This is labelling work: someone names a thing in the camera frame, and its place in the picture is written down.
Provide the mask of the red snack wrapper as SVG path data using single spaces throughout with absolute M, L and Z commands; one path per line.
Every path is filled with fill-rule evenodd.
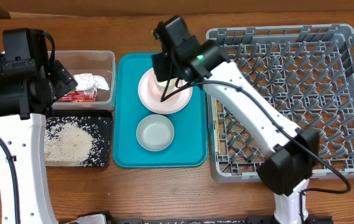
M 97 96 L 96 90 L 71 91 L 61 97 L 66 102 L 94 102 Z

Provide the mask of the grey bowl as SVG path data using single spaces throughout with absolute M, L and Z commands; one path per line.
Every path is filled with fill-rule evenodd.
M 174 140 L 174 125 L 163 115 L 151 114 L 143 118 L 136 129 L 138 143 L 148 151 L 162 151 Z

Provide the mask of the white napkin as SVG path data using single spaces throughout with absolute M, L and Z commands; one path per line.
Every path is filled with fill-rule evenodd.
M 92 73 L 81 73 L 73 76 L 78 83 L 76 91 L 85 90 L 109 90 L 109 85 L 106 79 L 99 75 L 93 75 Z

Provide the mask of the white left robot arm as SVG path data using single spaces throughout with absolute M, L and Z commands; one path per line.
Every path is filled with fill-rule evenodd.
M 77 87 L 40 29 L 2 33 L 0 54 L 0 194 L 3 223 L 57 223 L 44 156 L 52 105 Z

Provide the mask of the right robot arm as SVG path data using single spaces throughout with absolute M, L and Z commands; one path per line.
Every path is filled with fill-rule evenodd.
M 274 193 L 276 223 L 305 223 L 304 190 L 317 163 L 319 135 L 301 129 L 275 109 L 244 77 L 223 47 L 208 40 L 200 44 L 180 16 L 158 23 L 152 31 L 162 52 L 152 56 L 157 79 L 185 80 L 178 91 L 199 86 L 216 98 L 259 145 L 264 162 L 257 173 Z

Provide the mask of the white cup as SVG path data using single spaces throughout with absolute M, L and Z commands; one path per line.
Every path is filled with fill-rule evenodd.
M 158 90 L 159 92 L 163 92 L 164 90 L 167 90 L 167 92 L 173 91 L 175 88 L 175 83 L 177 81 L 176 78 L 172 78 L 170 81 L 160 82 L 157 80 L 156 77 L 154 77 L 153 80 L 154 80 L 154 86 L 156 90 Z

